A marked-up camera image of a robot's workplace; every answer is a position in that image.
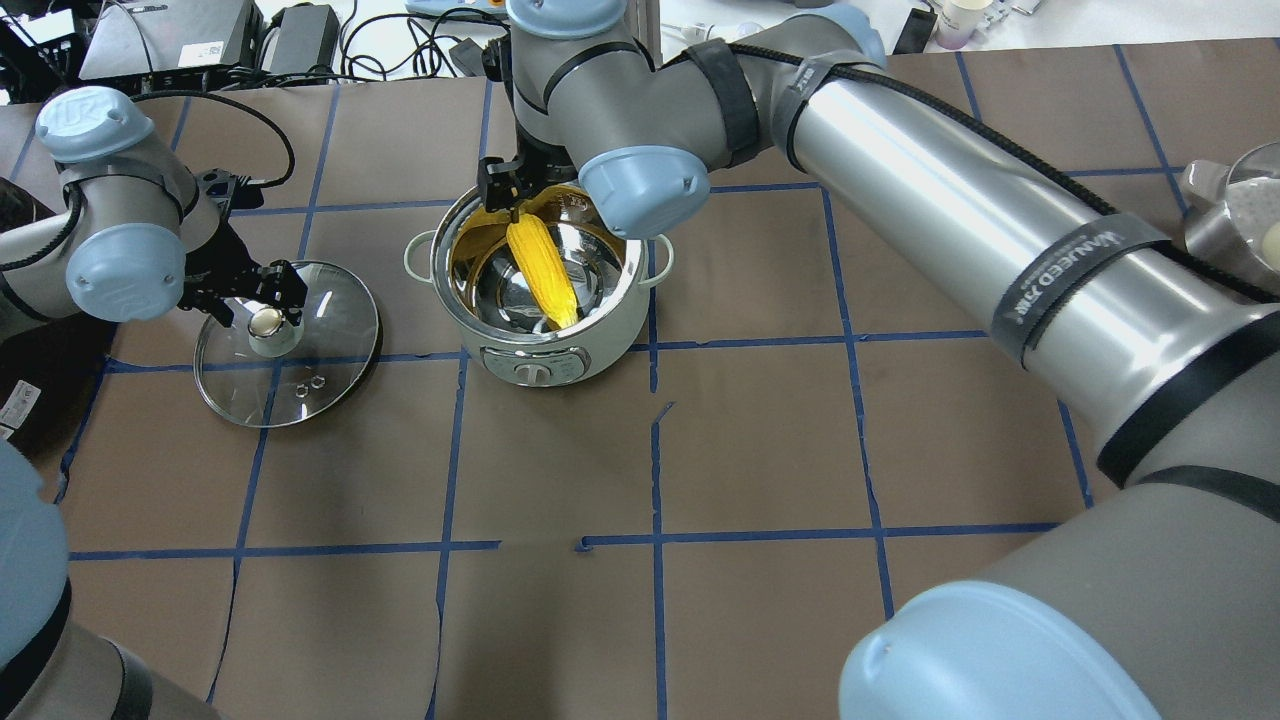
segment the power adapter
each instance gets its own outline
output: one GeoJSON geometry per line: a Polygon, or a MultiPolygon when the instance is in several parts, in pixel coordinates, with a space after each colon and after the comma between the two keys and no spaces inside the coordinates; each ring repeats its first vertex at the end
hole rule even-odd
{"type": "Polygon", "coordinates": [[[274,45],[270,65],[265,68],[273,76],[307,73],[317,67],[332,69],[338,46],[338,15],[329,5],[285,8],[274,45]]]}

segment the stainless steel inner pot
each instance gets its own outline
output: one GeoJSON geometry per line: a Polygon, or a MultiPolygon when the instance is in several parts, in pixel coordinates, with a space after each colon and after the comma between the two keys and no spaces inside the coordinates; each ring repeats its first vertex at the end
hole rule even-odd
{"type": "Polygon", "coordinates": [[[457,310],[475,320],[483,334],[566,337],[586,329],[607,314],[620,288],[635,282],[640,270],[640,243],[628,243],[604,229],[590,199],[572,186],[554,186],[521,206],[547,223],[556,247],[564,259],[577,295],[579,323],[552,331],[534,301],[524,274],[507,245],[507,213],[486,213],[475,191],[453,206],[436,232],[433,275],[442,300],[454,316],[457,310]]]}

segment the white pot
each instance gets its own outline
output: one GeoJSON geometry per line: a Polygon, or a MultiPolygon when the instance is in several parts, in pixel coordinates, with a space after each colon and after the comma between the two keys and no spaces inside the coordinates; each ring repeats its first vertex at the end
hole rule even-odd
{"type": "Polygon", "coordinates": [[[494,375],[525,387],[575,383],[612,365],[636,341],[649,310],[649,288],[671,272],[675,252],[666,236],[653,238],[667,247],[667,265],[649,275],[649,242],[622,240],[604,229],[586,193],[576,186],[557,186],[530,200],[522,211],[543,218],[562,255],[573,238],[605,249],[609,282],[581,320],[561,331],[540,332],[488,322],[480,309],[481,266],[506,245],[504,217],[485,213],[475,190],[462,196],[434,232],[413,238],[404,249],[404,269],[435,288],[436,296],[462,333],[472,357],[494,375]],[[408,266],[413,251],[430,243],[431,277],[408,266]]]}

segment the black bracket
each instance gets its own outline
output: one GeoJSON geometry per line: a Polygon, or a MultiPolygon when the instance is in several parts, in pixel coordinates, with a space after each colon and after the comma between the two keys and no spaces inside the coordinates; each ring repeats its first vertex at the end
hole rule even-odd
{"type": "Polygon", "coordinates": [[[232,327],[234,314],[225,299],[243,297],[270,305],[284,313],[284,319],[297,327],[307,300],[307,284],[293,269],[293,263],[276,260],[266,266],[244,269],[234,274],[209,274],[183,288],[178,307],[209,313],[218,324],[232,327]]]}
{"type": "Polygon", "coordinates": [[[541,147],[525,138],[516,138],[516,158],[481,158],[476,188],[489,213],[511,210],[543,190],[577,178],[563,147],[541,147]]]}
{"type": "Polygon", "coordinates": [[[266,202],[262,197],[262,190],[250,184],[248,179],[214,168],[197,174],[196,184],[200,186],[200,192],[218,205],[218,209],[221,210],[221,218],[225,220],[232,210],[256,210],[266,202]]]}

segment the cup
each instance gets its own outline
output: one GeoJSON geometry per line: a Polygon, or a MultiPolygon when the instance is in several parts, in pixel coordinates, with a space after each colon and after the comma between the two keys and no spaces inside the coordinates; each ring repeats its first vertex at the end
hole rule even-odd
{"type": "Polygon", "coordinates": [[[945,0],[938,13],[934,42],[947,50],[964,47],[991,3],[992,0],[945,0]]]}

